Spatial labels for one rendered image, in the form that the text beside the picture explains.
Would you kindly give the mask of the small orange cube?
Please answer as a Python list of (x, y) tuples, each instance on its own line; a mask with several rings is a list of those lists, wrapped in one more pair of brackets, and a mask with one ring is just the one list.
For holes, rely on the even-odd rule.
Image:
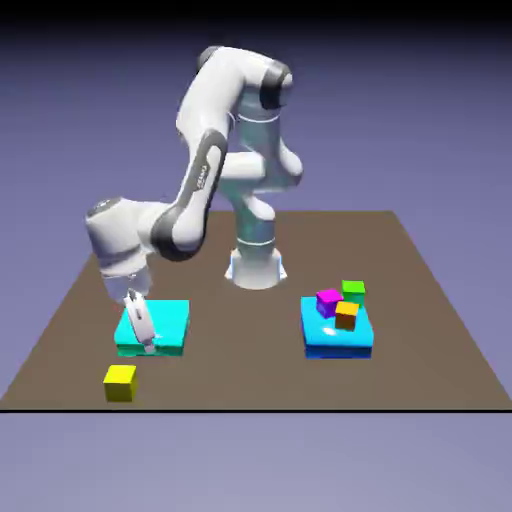
[(335, 309), (335, 328), (338, 330), (353, 331), (359, 305), (353, 302), (339, 301)]

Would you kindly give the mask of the large blue box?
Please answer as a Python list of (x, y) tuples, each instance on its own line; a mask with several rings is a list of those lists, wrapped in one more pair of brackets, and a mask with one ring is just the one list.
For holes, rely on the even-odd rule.
[(355, 329), (335, 328), (335, 318), (324, 318), (316, 308), (316, 298), (302, 297), (300, 303), (304, 351), (307, 358), (366, 359), (372, 355), (374, 331), (364, 307), (356, 315)]

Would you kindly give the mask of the small green cube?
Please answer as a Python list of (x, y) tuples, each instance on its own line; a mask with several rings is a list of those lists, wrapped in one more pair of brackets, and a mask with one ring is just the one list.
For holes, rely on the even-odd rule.
[(365, 302), (366, 287), (363, 280), (343, 280), (341, 294), (345, 302), (363, 306)]

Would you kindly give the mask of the large cyan box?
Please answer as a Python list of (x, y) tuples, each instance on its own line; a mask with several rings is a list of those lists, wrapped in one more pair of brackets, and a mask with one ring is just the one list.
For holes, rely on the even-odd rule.
[(181, 356), (190, 323), (188, 300), (148, 300), (148, 310), (154, 323), (154, 350), (147, 352), (133, 332), (128, 313), (123, 312), (114, 333), (120, 357)]

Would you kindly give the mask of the small yellow cube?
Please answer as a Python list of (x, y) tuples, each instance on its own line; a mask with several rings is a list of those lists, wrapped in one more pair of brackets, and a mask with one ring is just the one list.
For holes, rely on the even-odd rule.
[(137, 386), (135, 365), (110, 365), (103, 379), (108, 402), (132, 402)]

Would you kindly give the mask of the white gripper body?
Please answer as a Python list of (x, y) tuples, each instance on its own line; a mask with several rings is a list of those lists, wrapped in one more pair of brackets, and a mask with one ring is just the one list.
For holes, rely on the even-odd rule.
[(129, 289), (124, 304), (137, 341), (142, 345), (152, 345), (155, 328), (144, 296)]

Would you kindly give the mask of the small magenta cube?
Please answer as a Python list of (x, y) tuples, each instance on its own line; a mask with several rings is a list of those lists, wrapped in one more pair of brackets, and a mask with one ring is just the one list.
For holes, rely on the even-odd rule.
[(316, 309), (323, 318), (336, 315), (337, 304), (343, 300), (343, 295), (334, 288), (323, 289), (316, 293)]

